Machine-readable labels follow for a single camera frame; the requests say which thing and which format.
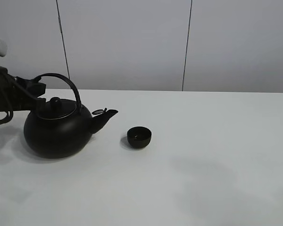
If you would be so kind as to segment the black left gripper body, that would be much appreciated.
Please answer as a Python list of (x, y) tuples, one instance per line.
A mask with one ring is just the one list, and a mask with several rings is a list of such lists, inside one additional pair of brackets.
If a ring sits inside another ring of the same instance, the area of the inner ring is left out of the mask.
[(23, 81), (11, 76), (7, 68), (0, 66), (0, 112), (28, 110), (28, 96)]

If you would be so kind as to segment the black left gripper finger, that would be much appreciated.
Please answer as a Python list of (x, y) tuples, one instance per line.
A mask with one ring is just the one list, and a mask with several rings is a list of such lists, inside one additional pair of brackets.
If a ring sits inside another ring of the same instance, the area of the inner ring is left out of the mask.
[(45, 107), (45, 105), (46, 105), (45, 98), (32, 98), (29, 101), (28, 110), (34, 112), (37, 116), (40, 117), (40, 113), (42, 109)]
[(29, 80), (26, 85), (26, 90), (34, 97), (40, 97), (45, 94), (46, 84)]

